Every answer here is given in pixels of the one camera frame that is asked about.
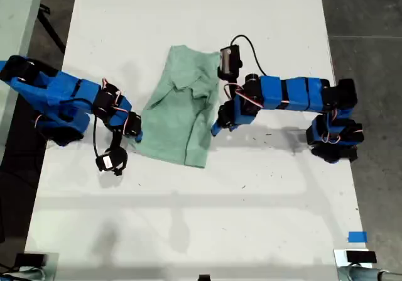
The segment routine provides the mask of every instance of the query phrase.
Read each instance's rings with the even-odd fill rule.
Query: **black cable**
[[[95,151],[95,155],[98,158],[98,150],[96,150],[96,121],[98,120],[98,118],[95,116],[95,121],[94,121],[94,132],[93,132],[93,137],[92,137],[92,142],[94,143],[94,151]]]
[[[237,35],[236,37],[234,37],[232,39],[232,41],[231,41],[231,46],[233,45],[234,40],[236,40],[237,38],[240,38],[240,37],[246,39],[250,43],[251,49],[253,50],[254,59],[256,59],[256,63],[257,63],[257,66],[259,68],[259,71],[261,73],[263,73],[263,75],[266,75],[266,73],[263,71],[263,69],[261,68],[261,66],[260,66],[260,64],[258,62],[257,55],[256,55],[256,50],[254,49],[254,45],[251,43],[251,40],[246,35]]]
[[[13,270],[12,267],[9,267],[9,266],[4,265],[4,264],[2,264],[2,263],[0,263],[0,267],[3,267],[3,268],[5,268],[5,269],[7,269],[7,270]]]

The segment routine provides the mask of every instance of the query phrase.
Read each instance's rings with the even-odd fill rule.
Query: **green cloth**
[[[218,98],[219,53],[185,45],[170,48],[162,77],[141,114],[143,155],[180,165],[205,167]]]

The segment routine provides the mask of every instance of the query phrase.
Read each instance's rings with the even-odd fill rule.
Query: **white tabletop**
[[[240,33],[268,74],[334,82],[321,0],[75,0],[63,69],[108,78],[141,113],[171,45]],[[243,79],[257,68],[239,44]],[[347,242],[362,226],[349,162],[307,149],[314,116],[260,112],[213,139],[205,169],[129,146],[123,178],[97,171],[90,125],[46,151],[26,249],[59,253],[58,280],[337,280],[333,249],[363,248]],[[98,149],[110,139],[98,125]]]

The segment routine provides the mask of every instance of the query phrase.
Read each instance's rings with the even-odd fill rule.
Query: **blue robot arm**
[[[114,85],[102,80],[102,86],[78,79],[33,59],[11,56],[0,61],[0,79],[20,93],[35,110],[35,128],[60,146],[80,140],[89,124],[89,114],[100,118],[113,133],[110,147],[99,155],[94,142],[96,164],[100,171],[121,175],[127,153],[120,147],[122,136],[141,141],[141,117]]]
[[[218,119],[211,129],[213,136],[223,128],[233,131],[240,125],[251,124],[262,109],[312,111],[320,113],[306,132],[312,153],[330,163],[340,158],[351,161],[357,158],[356,145],[364,140],[364,135],[362,125],[350,119],[357,104],[352,79],[339,80],[337,86],[331,87],[326,79],[281,80],[261,70],[264,75],[249,74],[244,85],[239,85],[237,78],[242,67],[239,46],[232,44],[220,52],[218,76],[228,81],[225,88],[229,86],[230,94],[227,93],[229,101],[219,108]]]

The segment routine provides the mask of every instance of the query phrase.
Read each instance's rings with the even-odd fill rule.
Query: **concrete floor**
[[[73,0],[42,3],[52,9],[50,22],[66,42]],[[398,215],[402,209],[402,168],[398,162],[402,151],[402,113],[398,108],[402,99],[398,81],[402,74],[402,0],[323,0],[323,6],[335,76],[352,77],[357,85],[359,103],[354,118],[363,124],[366,140],[359,147],[352,172],[363,228],[368,232],[367,245],[377,252],[380,267],[402,272],[402,219]],[[62,66],[62,54],[38,22],[28,55],[56,68]],[[27,110],[23,101],[19,103]],[[26,194],[33,202],[35,193]],[[31,208],[22,211],[8,211],[9,216],[17,214],[24,220],[18,224],[23,231],[9,230],[16,234],[18,244],[8,247],[15,251],[23,251],[23,233],[30,221]],[[8,254],[1,254],[0,245],[0,262],[12,263],[14,254]]]

